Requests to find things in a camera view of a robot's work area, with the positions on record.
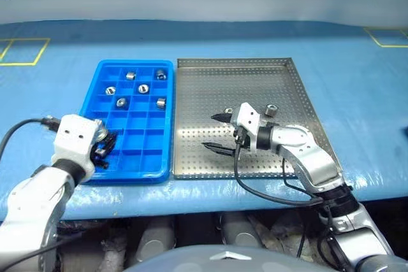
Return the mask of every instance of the yellow tape line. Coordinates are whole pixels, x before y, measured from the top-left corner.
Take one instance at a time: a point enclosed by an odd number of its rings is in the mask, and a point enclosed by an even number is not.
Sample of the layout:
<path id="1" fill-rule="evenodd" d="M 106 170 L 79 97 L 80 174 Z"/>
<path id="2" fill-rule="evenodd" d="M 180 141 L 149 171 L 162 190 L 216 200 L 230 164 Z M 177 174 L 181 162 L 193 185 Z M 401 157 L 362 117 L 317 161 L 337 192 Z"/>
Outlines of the yellow tape line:
<path id="1" fill-rule="evenodd" d="M 366 28 L 363 28 L 363 29 L 364 29 L 365 32 L 368 33 L 368 35 L 372 38 L 372 40 L 375 41 L 375 43 L 376 43 L 377 45 L 379 45 L 380 47 L 383 47 L 383 48 L 408 48 L 408 45 L 383 45 L 383 44 L 381 44 L 381 43 L 378 41 L 378 39 L 375 38 L 375 36 L 370 32 L 370 30 L 400 31 L 403 35 L 407 36 L 407 38 L 408 38 L 408 35 L 407 35 L 405 32 L 403 32 L 403 30 L 401 30 L 401 29 L 381 28 L 381 27 L 366 27 Z"/>
<path id="2" fill-rule="evenodd" d="M 33 62 L 27 62 L 27 63 L 24 63 L 24 62 L 2 63 L 0 62 L 0 66 L 35 66 L 37 65 L 37 62 L 39 61 L 40 57 L 43 55 L 45 49 L 50 43 L 50 40 L 51 40 L 50 38 L 3 38 L 3 39 L 0 39 L 0 41 L 10 41 L 7 47 L 2 52 L 2 54 L 0 54 L 0 60 L 6 56 L 7 51 L 10 49 L 10 47 L 15 41 L 45 41 L 44 45 L 38 52 Z"/>

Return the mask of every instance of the metal cylinder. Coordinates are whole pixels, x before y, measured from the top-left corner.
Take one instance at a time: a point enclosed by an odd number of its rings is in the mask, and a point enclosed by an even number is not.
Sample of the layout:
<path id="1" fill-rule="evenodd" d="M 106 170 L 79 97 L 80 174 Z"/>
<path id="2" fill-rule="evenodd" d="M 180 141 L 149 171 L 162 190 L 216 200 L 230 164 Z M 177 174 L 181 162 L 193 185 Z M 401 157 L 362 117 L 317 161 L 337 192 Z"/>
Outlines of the metal cylinder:
<path id="1" fill-rule="evenodd" d="M 146 261 L 157 254 L 173 249 L 174 246 L 173 217 L 154 217 L 143 233 L 135 257 L 130 258 L 130 261 L 132 263 Z"/>
<path id="2" fill-rule="evenodd" d="M 108 130 L 105 128 L 102 120 L 95 119 L 95 122 L 99 125 L 98 132 L 96 133 L 96 142 L 99 142 L 108 136 Z"/>
<path id="3" fill-rule="evenodd" d="M 262 247 L 262 242 L 241 211 L 226 212 L 221 215 L 222 240 L 226 245 L 240 247 Z"/>
<path id="4" fill-rule="evenodd" d="M 276 113 L 278 112 L 278 107 L 274 104 L 268 104 L 265 108 L 265 115 L 269 117 L 274 117 L 276 116 Z"/>
<path id="5" fill-rule="evenodd" d="M 159 98 L 157 99 L 156 105 L 158 108 L 166 108 L 166 98 Z"/>
<path id="6" fill-rule="evenodd" d="M 126 74 L 126 79 L 127 80 L 134 80 L 136 78 L 136 73 L 134 73 L 133 71 L 129 71 L 127 74 Z"/>

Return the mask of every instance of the metal nut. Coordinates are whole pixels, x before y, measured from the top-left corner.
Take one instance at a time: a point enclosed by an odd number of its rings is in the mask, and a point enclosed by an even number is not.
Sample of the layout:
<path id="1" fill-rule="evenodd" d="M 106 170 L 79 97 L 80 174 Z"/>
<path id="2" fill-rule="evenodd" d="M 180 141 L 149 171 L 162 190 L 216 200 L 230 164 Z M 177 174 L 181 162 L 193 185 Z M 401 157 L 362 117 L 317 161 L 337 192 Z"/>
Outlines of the metal nut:
<path id="1" fill-rule="evenodd" d="M 274 117 L 278 112 L 278 107 L 274 104 L 268 104 L 265 108 L 265 115 L 269 117 Z"/>
<path id="2" fill-rule="evenodd" d="M 98 131 L 96 133 L 96 142 L 100 142 L 100 141 L 104 140 L 105 137 L 108 136 L 108 130 L 105 128 L 105 125 L 103 124 L 102 120 L 95 119 L 94 121 L 99 126 L 99 129 L 98 129 Z"/>
<path id="3" fill-rule="evenodd" d="M 156 71 L 156 79 L 158 80 L 165 80 L 167 79 L 166 73 L 163 69 L 159 69 Z"/>
<path id="4" fill-rule="evenodd" d="M 134 73 L 133 71 L 129 71 L 126 74 L 126 79 L 128 79 L 128 80 L 134 80 L 135 78 L 136 78 L 136 73 Z"/>
<path id="5" fill-rule="evenodd" d="M 114 95 L 115 92 L 116 92 L 116 87 L 114 86 L 109 86 L 105 89 L 105 94 L 109 96 Z"/>
<path id="6" fill-rule="evenodd" d="M 147 94 L 149 92 L 149 86 L 147 84 L 141 84 L 138 88 L 139 93 Z"/>
<path id="7" fill-rule="evenodd" d="M 166 98 L 157 99 L 156 105 L 158 108 L 166 108 Z"/>
<path id="8" fill-rule="evenodd" d="M 106 150 L 105 150 L 105 149 L 102 149 L 102 148 L 98 148 L 98 149 L 95 150 L 95 153 L 96 153 L 96 154 L 99 154 L 99 155 L 104 155 L 105 152 L 106 152 Z"/>
<path id="9" fill-rule="evenodd" d="M 127 104 L 128 101 L 126 100 L 126 98 L 120 98 L 116 101 L 116 107 L 118 108 L 125 108 Z"/>

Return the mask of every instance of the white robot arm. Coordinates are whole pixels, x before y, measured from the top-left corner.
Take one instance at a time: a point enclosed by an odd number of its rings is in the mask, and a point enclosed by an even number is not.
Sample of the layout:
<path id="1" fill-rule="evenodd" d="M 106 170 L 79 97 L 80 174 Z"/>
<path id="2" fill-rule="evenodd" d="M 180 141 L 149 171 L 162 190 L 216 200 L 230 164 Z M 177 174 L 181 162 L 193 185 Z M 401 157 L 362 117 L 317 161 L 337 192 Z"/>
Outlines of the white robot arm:
<path id="1" fill-rule="evenodd" d="M 235 178 L 247 191 L 271 201 L 275 199 L 251 189 L 241 181 L 237 175 L 241 148 L 247 148 L 251 152 L 271 150 L 293 165 L 305 192 L 312 199 L 278 200 L 284 204 L 317 208 L 321 221 L 326 224 L 323 238 L 327 240 L 332 254 L 344 271 L 354 271 L 365 260 L 377 255 L 388 255 L 381 257 L 382 261 L 386 258 L 393 260 L 392 249 L 367 210 L 354 198 L 340 168 L 316 144 L 308 129 L 299 125 L 261 126 L 259 114 L 248 103 L 241 104 L 233 113 L 217 114 L 212 118 L 233 124 L 237 147 L 232 150 L 215 143 L 204 145 L 215 153 L 235 156 Z"/>
<path id="2" fill-rule="evenodd" d="M 55 244 L 57 224 L 75 187 L 94 174 L 95 166 L 107 167 L 103 159 L 115 146 L 116 135 L 100 120 L 66 115 L 61 123 L 51 122 L 47 126 L 57 131 L 52 166 L 39 167 L 8 196 L 7 216 L 0 227 L 0 271 L 30 252 Z M 53 249 L 7 271 L 52 271 L 55 259 Z"/>

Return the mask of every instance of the blue table surface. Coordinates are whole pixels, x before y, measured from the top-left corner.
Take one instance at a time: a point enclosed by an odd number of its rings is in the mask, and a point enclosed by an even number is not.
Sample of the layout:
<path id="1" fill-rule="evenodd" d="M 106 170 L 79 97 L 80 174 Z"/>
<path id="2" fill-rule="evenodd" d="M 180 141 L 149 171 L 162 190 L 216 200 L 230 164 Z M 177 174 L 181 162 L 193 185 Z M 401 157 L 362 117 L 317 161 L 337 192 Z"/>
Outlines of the blue table surface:
<path id="1" fill-rule="evenodd" d="M 177 65 L 177 58 L 186 57 L 292 57 L 356 197 L 408 195 L 408 138 L 403 132 L 408 126 L 408 48 L 382 48 L 361 27 L 53 21 L 0 25 L 1 38 L 51 40 L 37 65 L 0 66 L 0 135 L 25 118 L 78 113 L 103 59 L 168 59 Z M 16 44 L 10 56 L 28 57 L 29 48 Z M 31 124 L 10 140 L 0 162 L 0 219 L 10 190 L 50 162 L 54 136 Z M 276 196 L 305 199 L 280 180 L 249 183 Z M 79 186 L 64 219 L 278 207 L 246 193 L 233 180 L 170 178 L 159 185 Z"/>

